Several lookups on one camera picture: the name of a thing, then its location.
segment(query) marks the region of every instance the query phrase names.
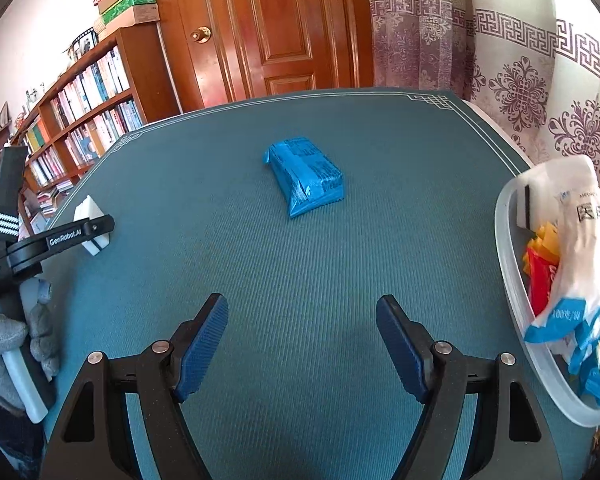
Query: hand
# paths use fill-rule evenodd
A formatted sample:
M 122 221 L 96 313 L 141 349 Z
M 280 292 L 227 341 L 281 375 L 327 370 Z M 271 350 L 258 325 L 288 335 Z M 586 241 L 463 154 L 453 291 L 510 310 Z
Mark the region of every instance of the hand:
M 20 285 L 20 299 L 24 307 L 27 323 L 14 321 L 0 314 L 0 405 L 15 415 L 25 413 L 13 382 L 7 372 L 1 355 L 19 348 L 27 333 L 30 335 L 31 355 L 42 364 L 48 379 L 58 374 L 58 344 L 53 335 L 51 316 L 46 307 L 50 299 L 48 282 L 31 278 Z

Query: blue gripper pad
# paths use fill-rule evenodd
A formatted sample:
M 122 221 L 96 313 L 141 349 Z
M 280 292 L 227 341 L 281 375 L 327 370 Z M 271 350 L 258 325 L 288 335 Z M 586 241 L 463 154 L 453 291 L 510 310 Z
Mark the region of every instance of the blue gripper pad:
M 178 402 L 184 402 L 190 394 L 200 389 L 228 321 L 229 306 L 224 296 L 219 296 L 198 334 L 182 356 L 180 380 L 173 389 Z
M 403 324 L 410 324 L 416 340 L 407 336 Z M 408 394 L 424 404 L 429 396 L 427 383 L 430 384 L 433 368 L 433 357 L 429 350 L 433 339 L 420 323 L 407 318 L 398 302 L 389 294 L 376 304 L 376 325 L 402 386 Z

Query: metal screw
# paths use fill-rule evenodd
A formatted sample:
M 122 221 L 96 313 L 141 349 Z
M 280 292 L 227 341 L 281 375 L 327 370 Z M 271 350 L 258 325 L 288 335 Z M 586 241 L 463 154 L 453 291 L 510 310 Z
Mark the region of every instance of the metal screw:
M 87 357 L 87 361 L 92 365 L 99 363 L 102 361 L 102 352 L 91 352 L 89 357 Z
M 151 350 L 153 350 L 157 354 L 164 354 L 169 349 L 168 341 L 156 341 L 151 345 Z
M 509 352 L 504 352 L 504 354 L 500 356 L 500 360 L 509 366 L 516 363 L 516 358 L 513 357 L 513 354 L 510 354 Z
M 446 341 L 437 341 L 434 345 L 436 352 L 439 354 L 451 354 L 453 347 Z

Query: green tablecloth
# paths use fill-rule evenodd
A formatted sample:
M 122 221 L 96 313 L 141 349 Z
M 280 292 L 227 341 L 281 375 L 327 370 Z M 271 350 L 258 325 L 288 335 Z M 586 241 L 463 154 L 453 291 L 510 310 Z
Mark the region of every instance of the green tablecloth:
M 343 171 L 341 202 L 289 219 L 262 154 L 309 137 Z M 200 110 L 127 134 L 62 206 L 90 194 L 116 220 L 96 257 L 45 264 L 62 341 L 62 401 L 86 355 L 135 354 L 192 318 L 212 292 L 230 320 L 182 409 L 215 480 L 388 479 L 421 406 L 375 326 L 393 294 L 466 354 L 524 359 L 496 255 L 496 198 L 525 163 L 446 92 L 320 91 Z M 571 424 L 527 366 L 567 480 L 591 430 Z M 468 397 L 446 478 L 458 478 Z M 157 478 L 131 399 L 145 479 Z M 46 420 L 50 432 L 58 406 Z

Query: wall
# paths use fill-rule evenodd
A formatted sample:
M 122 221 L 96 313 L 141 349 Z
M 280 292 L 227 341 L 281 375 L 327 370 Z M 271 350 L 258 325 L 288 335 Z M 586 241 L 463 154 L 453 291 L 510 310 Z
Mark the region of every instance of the wall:
M 15 118 L 27 90 L 49 88 L 66 69 L 63 51 L 97 17 L 91 0 L 14 0 L 0 19 L 0 110 L 7 101 Z

